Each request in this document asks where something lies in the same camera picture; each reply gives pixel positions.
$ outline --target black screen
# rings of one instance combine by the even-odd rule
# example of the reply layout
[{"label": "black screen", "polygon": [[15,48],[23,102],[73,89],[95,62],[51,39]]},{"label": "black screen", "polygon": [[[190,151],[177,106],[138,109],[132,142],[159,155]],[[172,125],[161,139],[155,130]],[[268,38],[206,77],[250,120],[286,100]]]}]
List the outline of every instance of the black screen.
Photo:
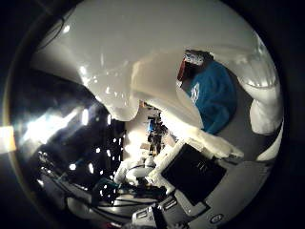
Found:
[{"label": "black screen", "polygon": [[161,174],[179,189],[192,205],[196,205],[208,196],[225,173],[224,168],[185,144]]}]

